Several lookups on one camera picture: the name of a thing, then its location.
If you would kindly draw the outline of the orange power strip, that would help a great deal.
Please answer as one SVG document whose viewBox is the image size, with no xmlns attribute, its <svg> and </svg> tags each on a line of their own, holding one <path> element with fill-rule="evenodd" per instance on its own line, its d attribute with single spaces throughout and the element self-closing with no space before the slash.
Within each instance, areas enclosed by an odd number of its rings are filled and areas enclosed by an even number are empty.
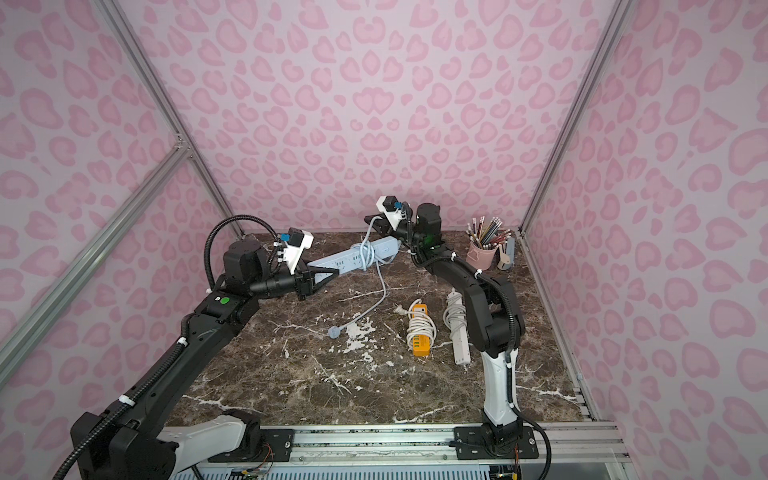
<svg viewBox="0 0 768 480">
<path fill-rule="evenodd" d="M 427 357 L 431 353 L 437 333 L 436 325 L 421 299 L 415 300 L 408 309 L 406 341 L 415 357 Z"/>
</svg>

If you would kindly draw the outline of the white power strip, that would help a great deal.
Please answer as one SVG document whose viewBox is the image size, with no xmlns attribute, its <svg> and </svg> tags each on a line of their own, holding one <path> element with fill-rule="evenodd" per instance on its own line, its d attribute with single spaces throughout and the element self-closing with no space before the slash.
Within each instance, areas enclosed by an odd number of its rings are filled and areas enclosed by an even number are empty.
<svg viewBox="0 0 768 480">
<path fill-rule="evenodd" d="M 459 366 L 467 366 L 471 363 L 466 307 L 463 296 L 456 290 L 452 290 L 446 298 L 446 308 L 443 314 L 443 322 L 450 330 L 454 362 Z"/>
</svg>

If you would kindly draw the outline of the light blue power strip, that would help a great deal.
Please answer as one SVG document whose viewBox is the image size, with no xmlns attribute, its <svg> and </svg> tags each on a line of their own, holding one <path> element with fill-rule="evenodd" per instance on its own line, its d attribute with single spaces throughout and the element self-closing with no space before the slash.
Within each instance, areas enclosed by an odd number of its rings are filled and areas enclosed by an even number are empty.
<svg viewBox="0 0 768 480">
<path fill-rule="evenodd" d="M 312 261 L 309 266 L 331 268 L 340 275 L 354 270 L 367 270 L 377 264 L 390 263 L 399 252 L 400 242 L 393 237 L 384 237 L 373 242 L 365 241 L 348 250 Z"/>
</svg>

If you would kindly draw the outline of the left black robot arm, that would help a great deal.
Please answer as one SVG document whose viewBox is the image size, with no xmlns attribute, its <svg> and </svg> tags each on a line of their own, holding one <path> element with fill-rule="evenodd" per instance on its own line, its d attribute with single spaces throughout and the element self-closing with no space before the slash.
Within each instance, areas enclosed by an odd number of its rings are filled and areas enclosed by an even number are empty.
<svg viewBox="0 0 768 480">
<path fill-rule="evenodd" d="M 268 228 L 273 249 L 255 237 L 233 242 L 223 255 L 224 271 L 213 273 L 211 250 L 227 225 L 249 220 L 246 214 L 216 224 L 206 238 L 203 266 L 209 285 L 204 300 L 180 323 L 173 345 L 147 373 L 100 415 L 84 413 L 72 426 L 72 452 L 54 473 L 63 479 L 78 468 L 84 479 L 169 479 L 209 460 L 273 460 L 275 451 L 262 437 L 260 418 L 229 409 L 215 420 L 164 434 L 165 423 L 189 386 L 208 363 L 244 329 L 262 300 L 294 293 L 300 300 L 339 276 L 335 268 L 310 266 L 302 259 L 313 242 L 310 233 L 285 234 Z"/>
</svg>

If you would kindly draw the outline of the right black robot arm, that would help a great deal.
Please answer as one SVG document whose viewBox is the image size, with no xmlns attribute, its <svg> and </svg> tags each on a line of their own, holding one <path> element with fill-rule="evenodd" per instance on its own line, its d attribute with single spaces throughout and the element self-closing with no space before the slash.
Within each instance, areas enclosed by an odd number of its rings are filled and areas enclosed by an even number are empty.
<svg viewBox="0 0 768 480">
<path fill-rule="evenodd" d="M 482 423 L 456 427 L 449 446 L 460 460 L 501 459 L 512 462 L 519 479 L 522 459 L 545 455 L 538 477 L 550 473 L 553 449 L 544 428 L 522 413 L 516 399 L 516 361 L 525 333 L 522 311 L 512 284 L 462 259 L 442 239 L 440 207 L 424 203 L 412 209 L 394 196 L 383 198 L 379 211 L 389 234 L 408 249 L 412 263 L 446 281 L 462 297 L 469 343 L 480 353 L 485 397 Z M 544 442 L 538 449 L 536 435 Z"/>
</svg>

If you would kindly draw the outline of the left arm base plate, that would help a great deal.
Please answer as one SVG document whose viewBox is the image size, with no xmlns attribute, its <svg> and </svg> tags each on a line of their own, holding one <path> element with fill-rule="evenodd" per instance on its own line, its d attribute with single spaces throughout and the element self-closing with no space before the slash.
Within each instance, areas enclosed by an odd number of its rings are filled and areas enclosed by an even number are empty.
<svg viewBox="0 0 768 480">
<path fill-rule="evenodd" d="M 293 429 L 254 429 L 245 434 L 241 444 L 232 451 L 208 459 L 209 463 L 246 463 L 290 461 L 295 431 Z"/>
</svg>

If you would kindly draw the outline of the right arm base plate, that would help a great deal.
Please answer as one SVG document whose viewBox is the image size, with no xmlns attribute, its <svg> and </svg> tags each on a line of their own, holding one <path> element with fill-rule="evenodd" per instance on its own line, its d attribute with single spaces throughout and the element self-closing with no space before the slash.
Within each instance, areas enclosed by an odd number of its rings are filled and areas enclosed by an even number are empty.
<svg viewBox="0 0 768 480">
<path fill-rule="evenodd" d="M 534 430 L 513 423 L 501 430 L 488 424 L 455 427 L 449 446 L 459 460 L 529 460 L 538 459 L 540 452 Z"/>
</svg>

